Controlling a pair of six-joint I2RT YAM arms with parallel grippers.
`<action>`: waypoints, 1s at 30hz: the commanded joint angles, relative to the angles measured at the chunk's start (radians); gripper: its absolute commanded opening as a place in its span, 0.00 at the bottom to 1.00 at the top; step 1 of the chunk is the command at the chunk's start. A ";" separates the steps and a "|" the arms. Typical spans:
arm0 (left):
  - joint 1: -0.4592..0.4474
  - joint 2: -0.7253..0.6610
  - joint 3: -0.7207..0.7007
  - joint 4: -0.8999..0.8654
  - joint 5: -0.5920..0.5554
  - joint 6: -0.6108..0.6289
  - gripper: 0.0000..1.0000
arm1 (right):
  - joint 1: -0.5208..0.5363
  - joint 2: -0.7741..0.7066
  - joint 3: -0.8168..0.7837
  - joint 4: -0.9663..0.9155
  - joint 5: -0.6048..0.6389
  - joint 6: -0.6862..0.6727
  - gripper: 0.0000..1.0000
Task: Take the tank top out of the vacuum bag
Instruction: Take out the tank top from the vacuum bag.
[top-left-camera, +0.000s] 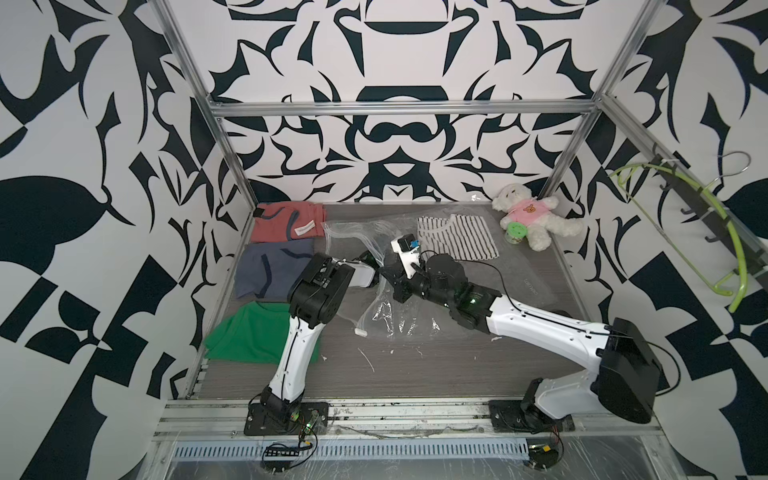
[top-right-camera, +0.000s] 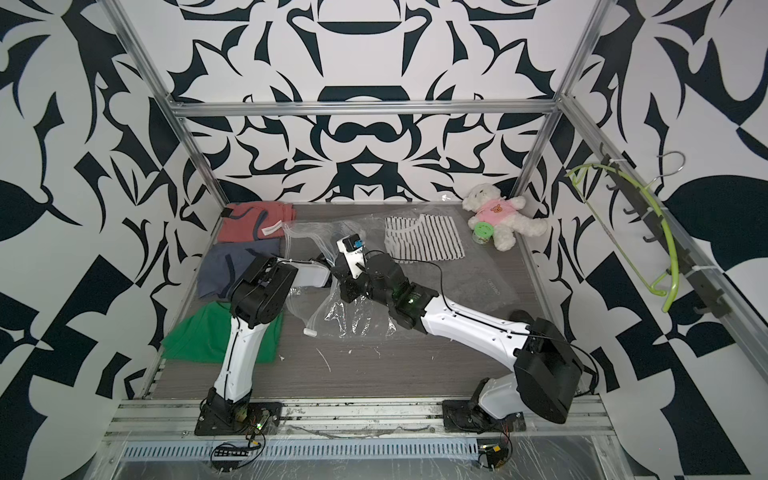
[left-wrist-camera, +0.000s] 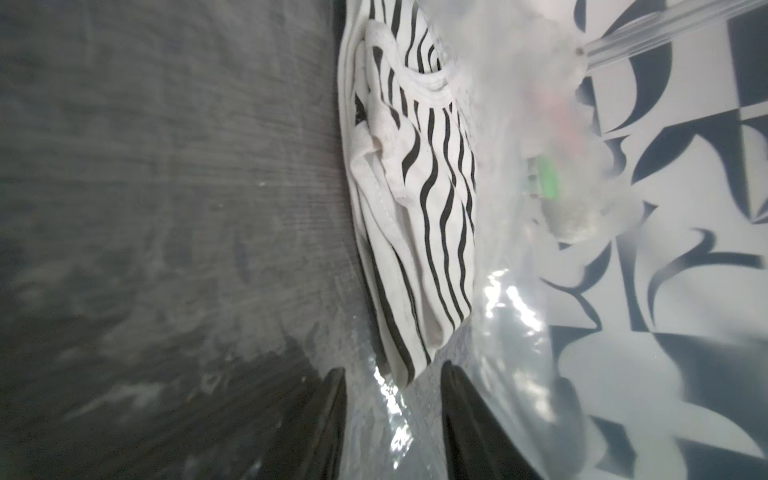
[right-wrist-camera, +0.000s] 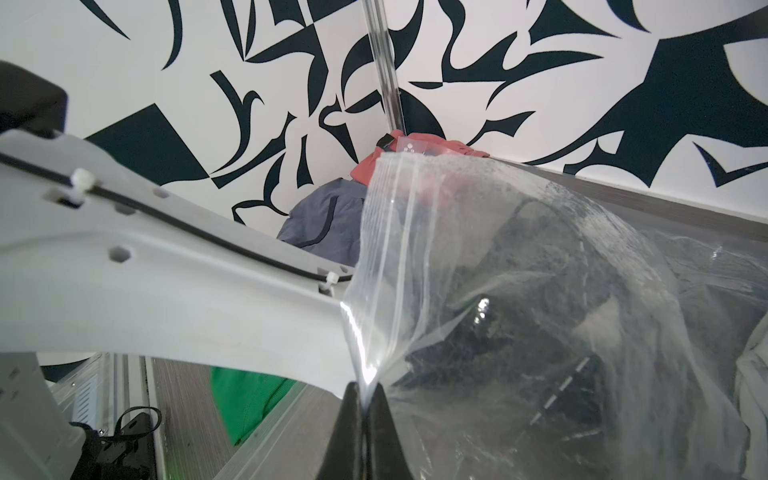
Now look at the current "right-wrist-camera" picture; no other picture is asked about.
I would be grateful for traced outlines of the blue tank top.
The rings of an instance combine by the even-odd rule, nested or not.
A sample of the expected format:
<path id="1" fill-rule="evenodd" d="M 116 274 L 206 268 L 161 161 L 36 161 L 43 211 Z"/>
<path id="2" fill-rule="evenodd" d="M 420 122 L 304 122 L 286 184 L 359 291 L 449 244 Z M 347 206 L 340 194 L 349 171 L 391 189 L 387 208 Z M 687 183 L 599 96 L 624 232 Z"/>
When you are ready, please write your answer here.
<path id="1" fill-rule="evenodd" d="M 367 187 L 333 180 L 300 201 L 277 238 L 326 260 L 354 267 L 360 255 L 361 220 Z"/>

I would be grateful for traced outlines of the clear plastic vacuum bag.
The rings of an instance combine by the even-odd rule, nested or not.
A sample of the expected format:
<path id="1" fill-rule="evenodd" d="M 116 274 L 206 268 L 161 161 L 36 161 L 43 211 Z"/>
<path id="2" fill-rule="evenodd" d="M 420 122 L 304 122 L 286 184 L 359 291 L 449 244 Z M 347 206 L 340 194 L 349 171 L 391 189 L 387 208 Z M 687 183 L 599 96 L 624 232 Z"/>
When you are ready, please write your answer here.
<path id="1" fill-rule="evenodd" d="M 763 479 L 767 248 L 496 162 L 388 155 L 281 241 L 342 315 L 384 479 Z"/>

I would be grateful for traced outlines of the green garment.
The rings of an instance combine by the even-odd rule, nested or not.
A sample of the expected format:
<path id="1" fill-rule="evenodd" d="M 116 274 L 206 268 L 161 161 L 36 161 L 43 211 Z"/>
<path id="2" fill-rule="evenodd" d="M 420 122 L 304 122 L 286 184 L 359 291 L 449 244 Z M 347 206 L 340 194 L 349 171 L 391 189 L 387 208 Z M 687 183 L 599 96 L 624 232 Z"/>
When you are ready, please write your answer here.
<path id="1" fill-rule="evenodd" d="M 283 377 L 213 367 L 212 395 L 232 445 L 247 440 L 295 384 Z"/>

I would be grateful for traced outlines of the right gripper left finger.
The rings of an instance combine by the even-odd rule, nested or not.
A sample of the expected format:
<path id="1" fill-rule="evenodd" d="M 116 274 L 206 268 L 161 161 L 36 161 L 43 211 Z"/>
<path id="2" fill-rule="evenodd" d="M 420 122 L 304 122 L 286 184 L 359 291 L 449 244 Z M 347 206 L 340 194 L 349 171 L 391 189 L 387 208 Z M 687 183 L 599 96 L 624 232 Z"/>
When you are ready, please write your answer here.
<path id="1" fill-rule="evenodd" d="M 356 382 L 344 392 L 316 480 L 364 478 L 364 413 Z"/>

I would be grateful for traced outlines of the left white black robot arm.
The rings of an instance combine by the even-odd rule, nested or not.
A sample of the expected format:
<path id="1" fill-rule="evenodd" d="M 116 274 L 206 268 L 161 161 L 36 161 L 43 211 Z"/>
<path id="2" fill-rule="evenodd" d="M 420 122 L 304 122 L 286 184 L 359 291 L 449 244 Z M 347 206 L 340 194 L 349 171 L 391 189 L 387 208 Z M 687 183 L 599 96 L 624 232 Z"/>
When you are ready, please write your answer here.
<path id="1" fill-rule="evenodd" d="M 86 478 L 95 437 L 57 409 L 40 352 L 161 357 L 342 394 L 359 270 L 212 214 L 66 135 L 68 97 L 1 66 L 1 475 Z"/>

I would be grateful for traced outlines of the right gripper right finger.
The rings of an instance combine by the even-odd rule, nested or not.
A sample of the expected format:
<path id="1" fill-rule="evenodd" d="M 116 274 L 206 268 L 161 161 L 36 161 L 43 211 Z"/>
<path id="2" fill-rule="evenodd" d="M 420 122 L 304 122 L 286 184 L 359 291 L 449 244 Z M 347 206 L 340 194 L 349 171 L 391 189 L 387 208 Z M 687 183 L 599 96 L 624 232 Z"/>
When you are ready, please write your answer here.
<path id="1" fill-rule="evenodd" d="M 362 428 L 364 479 L 413 480 L 381 385 L 364 410 Z"/>

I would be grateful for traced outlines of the red tank top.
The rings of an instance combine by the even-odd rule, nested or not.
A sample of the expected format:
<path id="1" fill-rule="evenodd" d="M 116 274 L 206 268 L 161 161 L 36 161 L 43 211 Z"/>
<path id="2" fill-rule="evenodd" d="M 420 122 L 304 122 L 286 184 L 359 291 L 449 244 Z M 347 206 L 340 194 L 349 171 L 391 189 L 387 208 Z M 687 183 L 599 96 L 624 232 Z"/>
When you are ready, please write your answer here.
<path id="1" fill-rule="evenodd" d="M 382 136 L 376 143 L 372 154 L 362 160 L 350 173 L 351 178 L 368 186 L 376 167 L 377 160 L 384 153 L 417 153 L 425 156 L 462 155 L 477 158 L 489 158 L 490 154 L 475 150 L 459 141 L 446 140 L 440 136 L 426 133 L 406 135 L 400 130 Z"/>

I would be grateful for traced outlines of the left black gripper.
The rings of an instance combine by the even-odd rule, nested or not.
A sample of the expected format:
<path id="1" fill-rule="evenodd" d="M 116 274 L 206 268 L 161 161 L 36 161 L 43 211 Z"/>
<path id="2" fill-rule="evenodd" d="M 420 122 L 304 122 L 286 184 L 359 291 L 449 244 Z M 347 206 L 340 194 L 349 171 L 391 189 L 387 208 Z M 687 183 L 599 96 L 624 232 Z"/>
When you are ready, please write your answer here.
<path id="1" fill-rule="evenodd" d="M 435 479 L 602 479 L 602 363 L 582 326 L 605 301 L 594 249 L 525 200 L 458 268 L 443 340 L 407 358 L 410 446 Z"/>

